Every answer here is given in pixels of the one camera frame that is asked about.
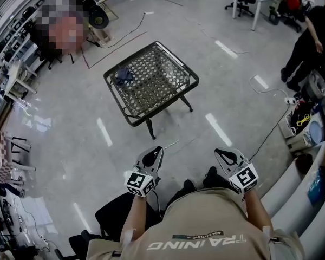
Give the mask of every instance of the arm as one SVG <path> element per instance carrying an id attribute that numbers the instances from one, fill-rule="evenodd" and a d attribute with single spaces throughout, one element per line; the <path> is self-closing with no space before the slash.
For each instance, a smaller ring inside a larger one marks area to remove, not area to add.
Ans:
<path id="1" fill-rule="evenodd" d="M 244 197 L 247 206 L 248 221 L 260 230 L 264 226 L 269 226 L 273 230 L 271 219 L 259 200 L 256 191 L 252 189 Z"/>
<path id="2" fill-rule="evenodd" d="M 310 34 L 312 35 L 312 38 L 314 39 L 316 50 L 318 51 L 318 53 L 323 53 L 323 45 L 319 41 L 319 38 L 316 34 L 316 31 L 315 31 L 312 21 L 308 17 L 305 18 L 305 21 L 307 23 L 308 30 L 309 30 Z"/>
<path id="3" fill-rule="evenodd" d="M 134 229 L 132 240 L 135 241 L 146 231 L 147 200 L 135 196 L 128 217 L 121 231 L 120 242 L 123 242 L 127 230 Z"/>

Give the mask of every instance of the pixelated blur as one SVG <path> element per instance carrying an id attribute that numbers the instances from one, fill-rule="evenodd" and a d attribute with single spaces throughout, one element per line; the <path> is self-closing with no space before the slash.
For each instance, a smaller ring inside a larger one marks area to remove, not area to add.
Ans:
<path id="1" fill-rule="evenodd" d="M 89 30 L 85 17 L 76 0 L 47 0 L 36 18 L 43 45 L 62 54 L 79 50 Z"/>

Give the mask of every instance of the black shoe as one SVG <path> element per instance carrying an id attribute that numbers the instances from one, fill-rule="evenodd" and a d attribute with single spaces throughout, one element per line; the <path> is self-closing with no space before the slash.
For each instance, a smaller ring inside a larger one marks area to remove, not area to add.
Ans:
<path id="1" fill-rule="evenodd" d="M 206 174 L 206 178 L 216 176 L 217 174 L 218 174 L 217 168 L 211 167 Z"/>
<path id="2" fill-rule="evenodd" d="M 290 77 L 290 75 L 286 73 L 286 68 L 283 67 L 283 68 L 281 69 L 281 79 L 282 79 L 282 81 L 283 81 L 284 83 L 286 83 L 289 77 Z"/>
<path id="3" fill-rule="evenodd" d="M 296 92 L 299 92 L 300 89 L 301 89 L 300 86 L 299 86 L 298 84 L 293 83 L 293 82 L 291 82 L 291 81 L 289 81 L 289 82 L 287 83 L 287 87 L 288 87 L 289 89 L 292 89 L 292 90 L 296 91 Z"/>
<path id="4" fill-rule="evenodd" d="M 190 191 L 190 192 L 196 191 L 196 188 L 195 188 L 193 182 L 191 180 L 189 180 L 189 179 L 184 181 L 184 187 L 183 188 L 185 190 L 187 190 L 187 191 Z"/>

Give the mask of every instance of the black pants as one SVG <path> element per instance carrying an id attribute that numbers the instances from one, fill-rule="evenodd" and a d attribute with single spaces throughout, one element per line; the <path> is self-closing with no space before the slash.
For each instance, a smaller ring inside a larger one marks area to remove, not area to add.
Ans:
<path id="1" fill-rule="evenodd" d="M 315 43 L 302 35 L 295 43 L 290 60 L 285 67 L 285 74 L 291 76 L 300 65 L 294 77 L 290 80 L 293 84 L 298 84 L 305 79 L 308 74 L 322 63 L 322 54 L 316 51 Z"/>
<path id="2" fill-rule="evenodd" d="M 0 188 L 9 190 L 11 193 L 15 194 L 18 197 L 21 195 L 21 192 L 19 190 L 17 190 L 16 188 L 12 187 L 8 183 L 4 183 L 4 184 L 3 183 L 0 183 Z"/>
<path id="3" fill-rule="evenodd" d="M 204 180 L 204 189 L 209 189 L 209 188 L 226 188 L 226 189 L 230 189 L 233 190 L 234 192 L 238 193 L 238 191 L 232 187 L 229 183 L 229 181 L 227 181 L 225 178 L 221 177 L 220 175 L 216 174 L 215 176 L 206 178 Z M 190 190 L 186 190 L 184 188 L 182 188 L 180 191 L 178 191 L 171 199 L 170 201 L 167 203 L 166 209 L 169 207 L 169 205 L 171 203 L 173 203 L 175 200 L 189 194 L 192 193 L 193 191 Z"/>

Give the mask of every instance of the wheel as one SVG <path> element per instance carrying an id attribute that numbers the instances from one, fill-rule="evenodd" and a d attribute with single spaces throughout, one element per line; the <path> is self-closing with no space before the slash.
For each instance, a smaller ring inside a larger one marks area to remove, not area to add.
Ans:
<path id="1" fill-rule="evenodd" d="M 109 19 L 105 11 L 96 5 L 89 11 L 89 23 L 95 29 L 103 29 L 108 25 Z"/>

